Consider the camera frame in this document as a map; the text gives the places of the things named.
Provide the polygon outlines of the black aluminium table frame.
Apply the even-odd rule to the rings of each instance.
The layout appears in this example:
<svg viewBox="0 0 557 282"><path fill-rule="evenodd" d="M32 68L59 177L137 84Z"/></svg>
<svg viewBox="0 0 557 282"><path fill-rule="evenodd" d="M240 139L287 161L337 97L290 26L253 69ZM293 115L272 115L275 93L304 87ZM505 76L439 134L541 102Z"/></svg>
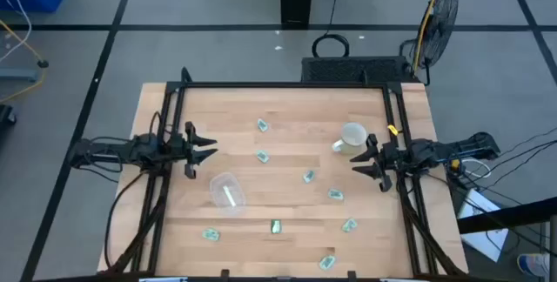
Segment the black aluminium table frame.
<svg viewBox="0 0 557 282"><path fill-rule="evenodd" d="M182 118L217 140L218 151L195 179L184 175L182 164L173 165L164 220L143 243L140 269L164 276L213 277L228 270L232 277L317 278L325 274L319 261L334 255L330 277L408 278L427 271L423 241L404 219L400 193L382 192L375 180L352 170L349 156L332 150L348 121L363 124L379 141L392 139L389 124L403 138L433 138L422 85L194 87L185 93ZM259 118L267 131L258 128ZM270 157L266 164L259 150ZM315 178L306 184L309 170ZM210 182L223 172L232 173L245 193L238 215L224 215L213 202ZM328 198L329 189L342 191L344 200ZM343 232L349 218L358 226ZM281 233L271 233L272 219L281 221ZM203 238L206 228L219 231L219 241Z"/></svg>

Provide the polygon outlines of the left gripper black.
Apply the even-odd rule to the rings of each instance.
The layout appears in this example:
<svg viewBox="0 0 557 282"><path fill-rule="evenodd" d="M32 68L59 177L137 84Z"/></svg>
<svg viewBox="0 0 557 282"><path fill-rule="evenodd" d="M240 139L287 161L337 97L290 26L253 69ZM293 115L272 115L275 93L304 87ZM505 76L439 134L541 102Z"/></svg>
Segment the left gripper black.
<svg viewBox="0 0 557 282"><path fill-rule="evenodd" d="M176 154L179 159L185 159L185 176L189 179L196 178L194 165L200 165L204 160L213 155L218 149L209 149L203 151L194 150L194 145L203 147L216 144L217 140L211 138L202 138L197 134L197 130L191 121L185 123L185 134L176 134L172 137L172 145L177 149Z"/></svg>

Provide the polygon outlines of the white paper sheet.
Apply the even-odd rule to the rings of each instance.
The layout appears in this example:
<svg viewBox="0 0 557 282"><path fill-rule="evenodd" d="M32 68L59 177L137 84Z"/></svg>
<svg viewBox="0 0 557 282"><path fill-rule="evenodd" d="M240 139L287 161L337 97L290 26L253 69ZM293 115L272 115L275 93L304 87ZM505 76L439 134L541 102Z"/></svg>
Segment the white paper sheet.
<svg viewBox="0 0 557 282"><path fill-rule="evenodd" d="M483 212L493 212L499 209L499 206L476 190L469 190L457 214L457 219L474 217L483 214ZM502 253L507 235L508 229L498 229L461 234L460 236L467 245L482 253L493 262L497 262Z"/></svg>

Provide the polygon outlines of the grey metal base leg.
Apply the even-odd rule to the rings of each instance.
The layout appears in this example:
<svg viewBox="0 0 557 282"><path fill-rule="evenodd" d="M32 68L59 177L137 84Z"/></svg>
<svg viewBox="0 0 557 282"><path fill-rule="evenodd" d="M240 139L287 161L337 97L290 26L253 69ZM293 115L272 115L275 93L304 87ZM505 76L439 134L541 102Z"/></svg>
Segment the grey metal base leg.
<svg viewBox="0 0 557 282"><path fill-rule="evenodd" d="M0 68L0 80L27 81L35 83L38 72L33 69Z"/></svg>

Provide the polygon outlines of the person's shoe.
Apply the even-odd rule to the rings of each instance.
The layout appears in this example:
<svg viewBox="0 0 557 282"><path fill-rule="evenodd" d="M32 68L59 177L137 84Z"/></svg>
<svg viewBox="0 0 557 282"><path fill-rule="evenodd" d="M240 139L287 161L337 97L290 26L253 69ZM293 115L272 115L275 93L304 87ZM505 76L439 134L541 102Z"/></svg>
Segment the person's shoe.
<svg viewBox="0 0 557 282"><path fill-rule="evenodd" d="M526 275L546 278L550 273L550 255L548 253L522 253L517 257L517 266Z"/></svg>

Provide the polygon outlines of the black caster object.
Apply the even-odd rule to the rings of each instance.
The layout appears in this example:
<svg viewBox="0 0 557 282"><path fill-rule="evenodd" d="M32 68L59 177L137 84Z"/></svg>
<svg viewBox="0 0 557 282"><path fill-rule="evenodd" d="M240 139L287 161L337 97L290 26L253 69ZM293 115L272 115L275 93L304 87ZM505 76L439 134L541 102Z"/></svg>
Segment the black caster object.
<svg viewBox="0 0 557 282"><path fill-rule="evenodd" d="M17 116L12 106L0 104L0 126L10 126L17 122Z"/></svg>

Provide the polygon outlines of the black desk edge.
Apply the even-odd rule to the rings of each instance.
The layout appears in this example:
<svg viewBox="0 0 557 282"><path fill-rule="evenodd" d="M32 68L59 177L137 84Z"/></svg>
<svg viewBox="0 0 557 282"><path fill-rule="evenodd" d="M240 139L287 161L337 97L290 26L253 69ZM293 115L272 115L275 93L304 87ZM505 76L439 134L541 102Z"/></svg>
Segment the black desk edge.
<svg viewBox="0 0 557 282"><path fill-rule="evenodd" d="M486 211L480 207L477 210L480 214L458 220L461 234L547 222L557 215L557 197L496 211Z"/></svg>

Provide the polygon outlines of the clear plastic container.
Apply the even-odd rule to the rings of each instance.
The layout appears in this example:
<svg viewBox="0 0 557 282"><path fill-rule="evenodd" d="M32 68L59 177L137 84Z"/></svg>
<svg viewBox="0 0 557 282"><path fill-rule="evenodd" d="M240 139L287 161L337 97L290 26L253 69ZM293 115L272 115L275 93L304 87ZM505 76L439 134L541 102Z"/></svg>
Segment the clear plastic container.
<svg viewBox="0 0 557 282"><path fill-rule="evenodd" d="M223 186L227 185L234 197L236 207L231 207L225 195ZM246 197L237 178L230 172L223 172L214 177L210 182L210 192L214 204L224 214L234 216L241 213L246 207Z"/></svg>

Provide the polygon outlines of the pale translucent mug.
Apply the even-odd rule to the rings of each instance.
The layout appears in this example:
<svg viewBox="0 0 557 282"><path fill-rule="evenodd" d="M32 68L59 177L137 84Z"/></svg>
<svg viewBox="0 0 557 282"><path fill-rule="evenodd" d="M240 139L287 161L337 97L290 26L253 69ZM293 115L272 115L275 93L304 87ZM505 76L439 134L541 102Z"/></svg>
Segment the pale translucent mug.
<svg viewBox="0 0 557 282"><path fill-rule="evenodd" d="M362 124L345 123L340 131L340 139L332 144L334 152L346 155L359 154L366 146L367 131Z"/></svg>

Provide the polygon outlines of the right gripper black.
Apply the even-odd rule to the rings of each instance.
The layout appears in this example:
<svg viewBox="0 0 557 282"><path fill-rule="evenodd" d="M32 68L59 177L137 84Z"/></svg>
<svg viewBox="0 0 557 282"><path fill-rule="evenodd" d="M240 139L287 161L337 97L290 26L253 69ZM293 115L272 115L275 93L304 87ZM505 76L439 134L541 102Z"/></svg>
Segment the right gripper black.
<svg viewBox="0 0 557 282"><path fill-rule="evenodd" d="M390 176L386 173L389 169L391 162L387 158L385 149L381 150L378 148L378 139L374 134L369 134L366 139L366 150L354 157L350 161L352 163L367 162L370 159L373 160L373 164L364 166L355 166L352 168L353 171L367 175L373 179L379 180L379 189L382 192L387 192L393 186Z"/></svg>

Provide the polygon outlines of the black floor fan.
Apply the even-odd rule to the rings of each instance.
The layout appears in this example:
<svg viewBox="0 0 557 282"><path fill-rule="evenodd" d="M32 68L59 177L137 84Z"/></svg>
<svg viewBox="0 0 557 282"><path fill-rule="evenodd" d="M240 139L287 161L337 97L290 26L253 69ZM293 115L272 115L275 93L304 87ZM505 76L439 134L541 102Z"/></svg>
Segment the black floor fan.
<svg viewBox="0 0 557 282"><path fill-rule="evenodd" d="M413 77L418 70L426 71L425 86L431 82L431 67L442 56L453 33L458 7L459 0L434 0L432 10L426 10L422 17L416 38L405 40L399 46L400 56L408 46L412 65L418 64L416 69L407 67Z"/></svg>

